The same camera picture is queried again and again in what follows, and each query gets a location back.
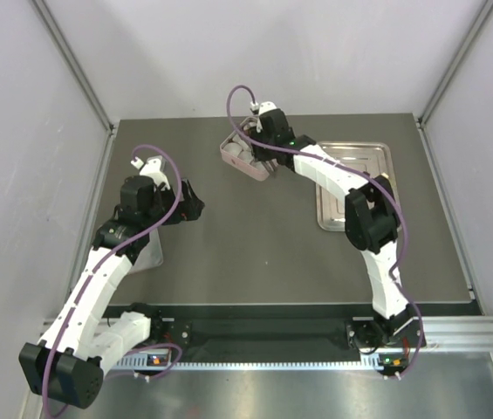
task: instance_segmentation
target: stainless steel tray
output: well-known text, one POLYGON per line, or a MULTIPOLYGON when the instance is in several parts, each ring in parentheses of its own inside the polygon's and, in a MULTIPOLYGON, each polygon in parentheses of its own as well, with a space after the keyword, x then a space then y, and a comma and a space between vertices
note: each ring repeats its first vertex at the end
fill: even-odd
MULTIPOLYGON (((399 202, 395 182, 394 164, 389 147, 378 142, 319 142, 331 157, 349 168, 367 172, 371 177, 382 173, 389 176, 395 201, 399 202)), ((328 191, 316 185, 316 211, 318 224, 327 231, 345 231, 345 207, 328 191)))

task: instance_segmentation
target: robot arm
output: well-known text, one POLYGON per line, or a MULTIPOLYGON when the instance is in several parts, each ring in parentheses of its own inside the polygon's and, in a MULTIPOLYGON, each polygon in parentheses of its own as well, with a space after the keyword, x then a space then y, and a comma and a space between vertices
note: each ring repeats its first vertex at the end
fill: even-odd
MULTIPOLYGON (((175 194, 163 173, 163 163, 161 157, 151 158, 145 163, 140 159, 132 161, 140 174, 124 181, 120 189, 120 204, 116 206, 113 217, 97 230, 86 267, 70 298, 38 345, 26 343, 21 350, 19 362, 33 393, 42 394, 46 359, 72 309, 49 380, 48 396, 59 402, 82 409, 91 405, 110 369, 130 349, 150 337, 152 319, 137 312, 124 313, 120 321, 97 337, 95 332, 120 281, 139 262, 140 254, 148 254, 147 247, 155 244, 150 240, 158 240, 156 232, 121 248, 104 260, 96 272, 92 270, 112 249, 161 220, 173 205, 175 194), (86 283, 87 288, 76 304, 76 296, 86 283)), ((204 204, 189 182, 182 180, 181 186, 182 198, 176 211, 163 225, 194 221, 202 213, 204 204)))
MULTIPOLYGON (((288 148, 334 160, 316 141, 306 135, 296 136, 283 111, 271 102, 252 104, 250 109, 258 116, 258 123, 248 135, 263 144, 288 148)), ((293 172, 307 177, 328 190, 338 200, 345 202, 346 235, 359 249, 366 263, 373 291, 375 328, 383 344, 402 336, 411 323, 410 305, 391 278, 389 271, 397 255, 397 229, 399 219, 391 203, 361 176, 346 172, 324 161, 304 155, 294 155, 252 144, 252 152, 259 161, 277 161, 293 172)), ((386 175, 374 179, 393 196, 386 175)), ((400 282, 398 270, 395 281, 400 282)))

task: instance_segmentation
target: white arm link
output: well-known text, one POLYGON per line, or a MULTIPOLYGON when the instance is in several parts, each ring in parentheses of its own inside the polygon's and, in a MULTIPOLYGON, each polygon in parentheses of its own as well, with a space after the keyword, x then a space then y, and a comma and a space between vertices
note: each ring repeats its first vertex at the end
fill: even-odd
MULTIPOLYGON (((318 145, 307 146, 302 151, 335 160, 318 145)), ((311 157, 295 155, 293 160, 295 172, 315 181, 341 202, 345 201, 349 190, 358 189, 367 182, 360 176, 311 157)), ((390 242, 380 249, 378 255, 371 251, 362 251, 373 291, 373 309, 385 319, 401 313, 407 305, 407 300, 389 276, 389 270, 396 259, 396 249, 397 243, 390 242)), ((396 271, 395 277, 401 283, 399 271, 396 271)))

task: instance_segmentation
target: aluminum frame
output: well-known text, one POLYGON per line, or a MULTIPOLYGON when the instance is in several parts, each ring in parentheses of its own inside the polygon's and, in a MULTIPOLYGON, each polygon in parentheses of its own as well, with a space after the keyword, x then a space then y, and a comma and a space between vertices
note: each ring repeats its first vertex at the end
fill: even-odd
POLYGON ((91 83, 89 83, 89 79, 87 78, 81 64, 78 62, 75 54, 70 47, 70 44, 66 40, 64 33, 58 26, 56 19, 52 15, 50 8, 45 0, 29 0, 32 4, 33 8, 37 12, 40 17, 41 22, 45 25, 46 30, 51 36, 52 41, 58 47, 58 51, 68 68, 72 72, 73 77, 81 89, 81 92, 85 95, 89 104, 92 107, 92 110, 97 115, 102 126, 108 132, 112 132, 114 124, 111 122, 108 114, 105 111, 105 108, 100 103, 99 97, 93 90, 91 83))

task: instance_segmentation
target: cable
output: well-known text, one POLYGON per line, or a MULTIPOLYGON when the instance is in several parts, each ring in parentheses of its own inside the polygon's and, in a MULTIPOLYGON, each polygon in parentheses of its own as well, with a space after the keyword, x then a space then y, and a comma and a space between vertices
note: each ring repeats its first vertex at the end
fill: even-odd
POLYGON ((136 148, 134 148, 134 151, 132 152, 132 157, 135 159, 136 154, 143 150, 143 149, 150 149, 155 151, 156 153, 159 153, 162 155, 167 161, 170 163, 173 171, 175 172, 175 177, 176 177, 176 182, 178 185, 178 188, 176 190, 176 196, 175 196, 175 201, 173 202, 173 205, 170 207, 168 210, 167 214, 165 214, 157 223, 153 224, 151 227, 143 230, 141 233, 136 234, 133 237, 128 238, 128 240, 120 243, 118 246, 116 246, 114 249, 109 251, 96 265, 94 268, 92 268, 91 274, 86 278, 85 282, 79 289, 78 295, 75 297, 75 300, 73 300, 73 307, 70 308, 68 313, 66 314, 64 318, 64 322, 62 323, 62 326, 60 326, 60 330, 58 331, 58 335, 56 336, 56 339, 54 340, 54 343, 52 344, 52 348, 50 352, 48 353, 48 358, 46 358, 46 364, 45 364, 45 374, 43 376, 43 408, 45 411, 45 415, 47 417, 50 417, 52 419, 56 419, 57 417, 60 417, 65 410, 67 409, 68 405, 66 404, 57 414, 53 415, 52 412, 50 411, 50 405, 48 402, 48 385, 49 385, 49 380, 51 376, 51 368, 52 368, 52 362, 54 360, 54 355, 58 351, 58 346, 60 345, 60 342, 62 340, 62 337, 64 336, 65 329, 67 328, 68 324, 70 323, 70 320, 72 319, 73 313, 75 312, 75 307, 77 304, 79 304, 79 301, 81 301, 83 294, 85 293, 87 287, 91 283, 91 280, 93 278, 93 275, 97 273, 97 271, 100 269, 100 267, 106 262, 107 259, 109 259, 112 255, 115 255, 119 250, 123 249, 124 247, 128 246, 129 244, 133 243, 135 240, 138 240, 146 235, 148 235, 151 231, 157 229, 159 226, 163 225, 165 221, 168 220, 170 216, 172 216, 173 212, 175 212, 176 207, 178 206, 178 203, 180 202, 181 198, 181 193, 182 193, 182 184, 181 184, 181 176, 178 168, 176 167, 176 163, 173 161, 173 159, 170 158, 170 156, 162 151, 160 148, 152 146, 150 144, 143 144, 140 145, 136 148))
POLYGON ((337 168, 340 168, 340 169, 342 169, 342 170, 344 170, 344 171, 346 171, 348 173, 352 173, 354 175, 358 175, 358 176, 362 177, 363 179, 365 179, 366 181, 370 182, 377 190, 379 190, 381 192, 381 194, 383 196, 386 197, 386 199, 392 204, 392 207, 394 207, 395 214, 397 214, 397 217, 399 218, 400 223, 401 223, 401 229, 403 230, 403 245, 401 246, 400 255, 397 257, 397 260, 394 262, 394 264, 392 265, 392 267, 389 270, 389 276, 394 281, 394 284, 397 287, 397 289, 399 290, 400 294, 413 307, 413 309, 414 309, 414 311, 415 311, 415 313, 417 315, 417 319, 419 321, 419 329, 421 331, 419 333, 419 340, 417 341, 417 346, 414 349, 413 358, 409 362, 409 365, 407 366, 407 368, 402 373, 400 373, 400 377, 403 377, 406 373, 408 373, 413 368, 414 362, 416 361, 417 356, 419 354, 419 351, 421 350, 422 343, 424 341, 424 325, 422 324, 421 310, 416 305, 416 303, 414 302, 414 300, 411 299, 411 297, 409 295, 407 295, 407 293, 405 292, 405 290, 396 281, 395 275, 394 275, 395 270, 399 267, 400 263, 403 261, 403 259, 405 258, 405 255, 407 254, 407 245, 409 243, 409 235, 408 235, 407 223, 405 221, 405 218, 403 217, 403 212, 401 211, 401 207, 395 201, 395 199, 391 195, 389 195, 389 193, 379 183, 377 183, 372 177, 370 177, 366 173, 360 172, 360 171, 358 171, 358 170, 356 170, 354 168, 349 168, 347 166, 344 166, 340 162, 338 162, 338 161, 336 161, 334 159, 331 159, 331 158, 325 158, 325 157, 321 157, 319 155, 313 155, 311 153, 306 153, 304 151, 297 151, 297 150, 292 150, 292 149, 289 149, 289 148, 282 148, 282 147, 271 146, 269 144, 263 144, 260 141, 256 141, 253 138, 250 138, 235 123, 235 121, 232 119, 232 115, 230 114, 230 104, 232 102, 232 98, 233 98, 235 92, 238 91, 238 90, 245 90, 246 92, 248 92, 250 94, 251 99, 252 99, 252 103, 256 103, 256 96, 254 95, 254 92, 252 92, 252 89, 250 89, 249 87, 247 87, 245 85, 238 85, 238 86, 235 86, 235 87, 232 88, 232 90, 229 93, 229 96, 227 97, 227 118, 229 119, 230 125, 233 127, 235 133, 237 133, 240 136, 240 138, 242 138, 244 141, 247 141, 250 144, 254 144, 255 146, 259 146, 259 147, 262 147, 262 148, 267 148, 269 150, 274 150, 274 151, 278 151, 278 152, 281 152, 281 153, 288 153, 290 155, 303 155, 304 157, 310 157, 312 159, 324 161, 325 163, 331 164, 332 166, 337 167, 337 168))

